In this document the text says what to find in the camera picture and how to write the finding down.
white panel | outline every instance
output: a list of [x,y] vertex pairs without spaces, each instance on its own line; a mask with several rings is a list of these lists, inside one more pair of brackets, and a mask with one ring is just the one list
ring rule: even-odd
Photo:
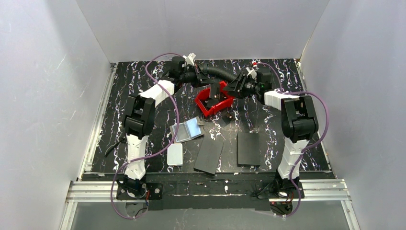
[[0,63],[0,229],[58,229],[110,64],[74,0],[2,0]]
[[309,91],[330,108],[328,156],[361,229],[405,225],[395,198],[405,194],[405,37],[405,1],[331,0],[302,58]]
[[328,0],[77,0],[111,62],[299,58]]

red box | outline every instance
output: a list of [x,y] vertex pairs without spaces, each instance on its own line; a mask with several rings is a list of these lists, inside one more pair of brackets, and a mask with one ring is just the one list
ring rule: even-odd
[[210,95],[210,88],[204,89],[202,91],[200,91],[200,93],[197,95],[197,97],[194,99],[194,101],[196,102],[197,106],[200,108],[200,110],[203,112],[204,116],[210,116],[213,114],[216,114],[218,111],[221,111],[225,108],[231,107],[231,105],[233,104],[233,100],[234,97],[229,96],[227,94],[227,91],[223,91],[223,88],[226,86],[226,82],[222,81],[220,82],[220,92],[223,93],[227,99],[225,99],[224,101],[212,106],[209,110],[207,110],[205,108],[205,106],[202,104],[202,100],[206,100],[207,98],[209,98]]

black plastic piece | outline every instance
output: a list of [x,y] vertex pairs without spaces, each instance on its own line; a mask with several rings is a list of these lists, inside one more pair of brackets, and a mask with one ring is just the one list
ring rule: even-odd
[[145,192],[145,189],[142,188],[143,182],[131,179],[127,175],[124,175],[122,183],[119,180],[116,180],[116,182],[118,184],[117,196],[121,193],[122,189],[134,194],[136,197],[142,196]]
[[270,90],[272,90],[272,81],[273,75],[270,71],[266,70],[258,70],[257,71],[257,79],[256,83],[257,85],[255,86],[255,95],[257,97],[257,100],[261,104],[265,104],[265,97],[264,94]]
[[310,140],[318,130],[318,121],[310,96],[282,99],[282,131],[293,143]]
[[215,106],[218,103],[220,103],[218,99],[209,99],[206,108],[209,110],[211,107]]
[[204,137],[194,164],[194,170],[214,175],[220,159],[223,143]]
[[125,133],[141,139],[152,132],[154,123],[155,100],[137,94],[129,95],[123,117]]
[[210,86],[209,98],[211,98],[211,99],[219,99],[220,98],[220,84],[219,83],[213,83]]
[[237,165],[238,166],[260,166],[259,157],[259,134],[238,133],[237,135]]
[[222,112],[222,116],[221,116],[221,117],[223,118],[223,121],[224,121],[224,123],[225,123],[226,125],[230,124],[231,121],[234,119],[234,116],[231,115],[231,113],[229,113],[228,111]]

purple cable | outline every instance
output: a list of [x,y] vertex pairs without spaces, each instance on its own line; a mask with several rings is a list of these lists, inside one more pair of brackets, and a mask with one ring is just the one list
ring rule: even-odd
[[[285,94],[288,94],[288,95],[297,95],[297,94],[302,94],[302,93],[306,93],[306,94],[312,95],[313,97],[317,98],[317,99],[321,102],[321,104],[323,105],[324,111],[326,112],[326,126],[324,127],[323,134],[321,135],[320,139],[319,139],[318,141],[316,141],[316,143],[314,143],[313,145],[309,145],[309,146],[306,146],[306,147],[303,148],[302,153],[304,154],[304,153],[306,152],[306,150],[311,149],[311,148],[317,146],[318,144],[320,144],[321,141],[322,141],[322,140],[324,139],[324,137],[326,136],[327,130],[328,130],[328,125],[329,125],[329,123],[330,123],[330,113],[328,112],[328,108],[327,108],[326,103],[325,103],[317,94],[315,94],[315,93],[313,93],[313,92],[287,92],[287,93],[285,93]],[[297,159],[297,161],[294,163],[294,166],[292,167],[291,172],[289,173],[289,179],[291,180],[292,184],[294,185],[294,187],[295,187],[296,190],[298,191],[299,197],[298,197],[298,201],[297,201],[297,206],[296,206],[296,208],[295,208],[291,213],[289,213],[288,215],[286,215],[286,217],[290,217],[291,215],[293,215],[293,214],[298,210],[299,205],[300,205],[300,200],[302,199],[302,197],[301,197],[301,195],[300,195],[299,187],[297,186],[297,184],[296,184],[296,183],[293,181],[293,179],[292,179],[293,170],[294,170],[295,166],[302,160],[302,157],[303,157],[303,155],[300,155],[300,157],[299,157],[299,158]]]
[[[148,62],[148,64],[145,66],[145,72],[147,73],[147,75],[148,75],[156,84],[158,84],[158,81],[157,81],[154,77],[152,77],[151,74],[148,72],[148,66],[149,66],[153,61],[155,61],[157,58],[159,58],[159,57],[161,57],[161,56],[164,56],[164,55],[168,55],[168,54],[173,54],[173,55],[177,55],[177,56],[181,56],[181,57],[182,57],[182,55],[175,54],[175,53],[161,54],[161,55],[155,57],[154,59],[152,59],[150,62]],[[135,162],[135,161],[139,161],[139,160],[143,160],[143,159],[148,159],[148,158],[155,157],[155,156],[157,156],[157,155],[163,153],[163,152],[164,152],[166,149],[168,149],[169,146],[175,141],[175,137],[176,137],[176,135],[178,134],[178,129],[179,129],[179,110],[178,110],[178,107],[177,107],[177,105],[176,105],[175,99],[172,97],[172,95],[171,95],[163,86],[161,86],[161,85],[159,85],[159,84],[158,84],[158,86],[161,87],[161,89],[162,89],[163,91],[165,91],[165,93],[169,96],[170,100],[172,101],[173,105],[175,106],[175,112],[176,112],[176,130],[175,130],[175,133],[174,133],[174,135],[173,135],[173,137],[172,137],[172,140],[170,140],[169,144],[168,144],[165,148],[163,148],[161,151],[159,151],[159,152],[157,152],[157,153],[155,153],[155,154],[149,155],[149,156],[144,156],[144,157],[132,159],[132,160],[130,160],[129,162],[125,162],[125,163],[123,163],[123,165],[115,172],[114,177],[113,177],[113,182],[112,182],[112,188],[111,188],[111,190],[110,190],[110,202],[111,202],[111,204],[112,204],[112,206],[113,206],[115,212],[116,212],[120,217],[123,217],[123,218],[125,218],[125,219],[136,219],[136,218],[138,218],[138,217],[143,216],[143,215],[146,214],[147,212],[143,212],[143,213],[141,213],[140,215],[138,215],[138,216],[136,216],[136,217],[126,217],[126,216],[124,216],[123,214],[121,214],[121,213],[117,210],[116,206],[114,205],[114,201],[113,201],[113,189],[114,189],[115,180],[116,180],[116,178],[117,178],[117,174],[118,174],[119,172],[121,172],[121,171],[122,171],[129,163],[131,163],[131,162]]]
[[281,90],[283,91],[281,79],[279,78],[279,75],[278,75],[278,73],[275,71],[275,69],[274,69],[270,64],[268,64],[268,63],[259,62],[259,63],[257,63],[257,65],[258,65],[258,64],[262,64],[262,65],[264,65],[264,66],[269,67],[269,68],[273,71],[273,73],[275,73],[276,77],[278,78],[279,86],[281,87]]

